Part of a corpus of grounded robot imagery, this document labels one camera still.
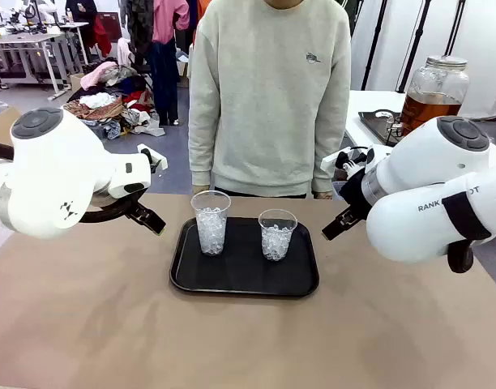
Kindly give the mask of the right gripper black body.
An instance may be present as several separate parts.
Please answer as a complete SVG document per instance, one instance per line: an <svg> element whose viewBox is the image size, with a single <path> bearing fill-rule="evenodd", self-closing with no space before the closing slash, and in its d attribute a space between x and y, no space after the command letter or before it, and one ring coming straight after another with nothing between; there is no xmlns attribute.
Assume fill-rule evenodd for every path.
<svg viewBox="0 0 496 389"><path fill-rule="evenodd" d="M358 170L340 189L341 197L349 205L352 214L357 218L366 218L372 208L362 192L361 184L364 176L365 170Z"/></svg>

